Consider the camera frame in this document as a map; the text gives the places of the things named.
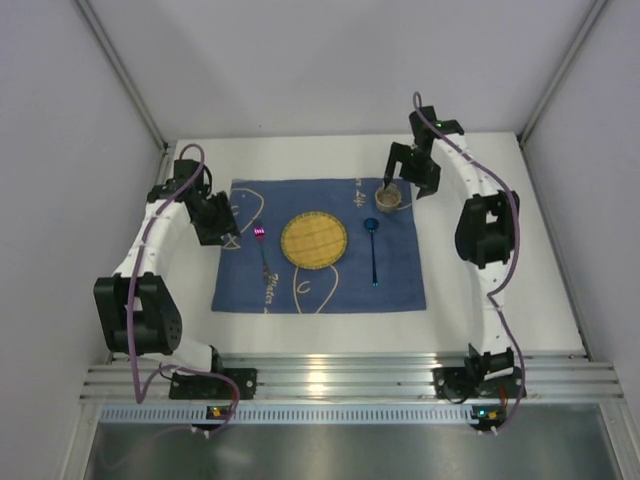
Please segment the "small beige round cup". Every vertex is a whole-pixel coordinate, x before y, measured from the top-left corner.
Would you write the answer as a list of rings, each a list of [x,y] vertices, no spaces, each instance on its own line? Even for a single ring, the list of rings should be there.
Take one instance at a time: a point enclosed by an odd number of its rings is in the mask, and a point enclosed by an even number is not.
[[[375,204],[379,211],[390,213],[397,211],[402,203],[402,193],[395,183],[382,184],[375,192]]]

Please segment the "iridescent purple fork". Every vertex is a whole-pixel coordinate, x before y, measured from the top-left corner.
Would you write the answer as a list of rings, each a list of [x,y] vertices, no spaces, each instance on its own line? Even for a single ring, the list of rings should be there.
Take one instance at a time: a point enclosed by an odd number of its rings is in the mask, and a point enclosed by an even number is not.
[[[256,241],[258,242],[262,260],[262,272],[263,272],[263,281],[266,285],[270,282],[271,271],[266,255],[265,250],[265,229],[264,227],[257,221],[253,222],[253,233]]]

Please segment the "blue handled cutlery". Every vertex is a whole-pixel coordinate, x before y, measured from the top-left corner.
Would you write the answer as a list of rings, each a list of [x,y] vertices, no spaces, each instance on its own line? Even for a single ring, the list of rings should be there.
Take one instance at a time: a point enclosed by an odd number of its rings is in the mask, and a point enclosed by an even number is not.
[[[369,233],[370,246],[371,246],[371,264],[372,264],[372,285],[377,287],[379,285],[377,275],[377,263],[376,263],[376,250],[375,250],[375,233],[379,228],[379,220],[374,217],[368,217],[363,222],[364,228]]]

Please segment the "blue placemat cloth gold pattern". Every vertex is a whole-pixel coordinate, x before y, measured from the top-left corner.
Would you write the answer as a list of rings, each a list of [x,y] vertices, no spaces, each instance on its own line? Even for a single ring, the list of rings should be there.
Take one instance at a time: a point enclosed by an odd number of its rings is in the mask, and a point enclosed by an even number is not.
[[[411,207],[411,186],[397,211],[383,213],[374,195],[379,178],[235,180],[231,207],[241,229],[221,249],[211,303],[214,312],[272,314],[359,314],[421,311],[426,308],[419,244]],[[306,270],[287,260],[280,246],[285,225],[295,216],[327,212],[346,228],[347,249],[334,265]],[[372,285],[371,246],[363,222],[379,220],[375,250],[379,285]],[[271,271],[263,281],[253,222],[265,229]]]

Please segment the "yellow woven round coaster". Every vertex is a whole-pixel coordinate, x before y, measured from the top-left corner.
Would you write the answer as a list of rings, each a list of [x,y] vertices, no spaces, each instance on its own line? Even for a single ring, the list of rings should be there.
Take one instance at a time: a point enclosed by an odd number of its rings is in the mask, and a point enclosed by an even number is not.
[[[334,265],[344,255],[348,235],[343,223],[321,211],[295,216],[284,227],[280,246],[289,262],[300,269],[320,270]]]

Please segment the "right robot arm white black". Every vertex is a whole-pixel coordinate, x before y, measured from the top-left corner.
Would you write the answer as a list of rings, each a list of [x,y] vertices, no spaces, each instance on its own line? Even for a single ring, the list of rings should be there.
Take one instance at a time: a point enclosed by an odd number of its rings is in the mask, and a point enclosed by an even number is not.
[[[472,157],[458,121],[440,120],[434,107],[422,106],[415,96],[409,122],[413,143],[391,144],[376,202],[390,206],[396,170],[400,179],[418,188],[417,199],[435,194],[441,179],[450,182],[462,204],[454,247],[469,269],[472,318],[478,329],[464,368],[476,384],[509,376],[515,371],[514,342],[502,308],[503,291],[519,260],[519,197]]]

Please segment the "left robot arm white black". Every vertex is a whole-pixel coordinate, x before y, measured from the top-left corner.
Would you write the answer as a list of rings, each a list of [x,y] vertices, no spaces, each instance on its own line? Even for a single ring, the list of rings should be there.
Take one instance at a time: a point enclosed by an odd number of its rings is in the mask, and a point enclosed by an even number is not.
[[[96,280],[93,295],[108,349],[189,369],[219,372],[218,351],[184,333],[183,318],[165,281],[183,233],[201,246],[221,246],[239,229],[223,191],[192,159],[174,162],[174,176],[147,195],[144,218],[126,257],[109,277]]]

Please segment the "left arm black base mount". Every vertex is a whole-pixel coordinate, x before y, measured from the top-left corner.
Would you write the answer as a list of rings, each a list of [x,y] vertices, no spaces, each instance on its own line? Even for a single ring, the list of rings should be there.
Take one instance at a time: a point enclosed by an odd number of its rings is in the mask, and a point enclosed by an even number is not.
[[[223,374],[236,384],[241,400],[254,397],[258,374],[256,369],[226,368]],[[217,378],[179,372],[171,377],[171,400],[231,400],[234,394],[235,391],[227,382]]]

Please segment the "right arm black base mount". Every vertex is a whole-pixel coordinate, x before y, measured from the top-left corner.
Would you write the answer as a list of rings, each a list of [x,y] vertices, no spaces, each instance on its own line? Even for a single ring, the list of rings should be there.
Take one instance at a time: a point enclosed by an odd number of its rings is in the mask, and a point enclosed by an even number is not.
[[[468,345],[462,366],[433,370],[436,397],[454,404],[470,399],[516,399],[523,386],[522,369],[516,365],[511,347],[499,353],[479,352]]]

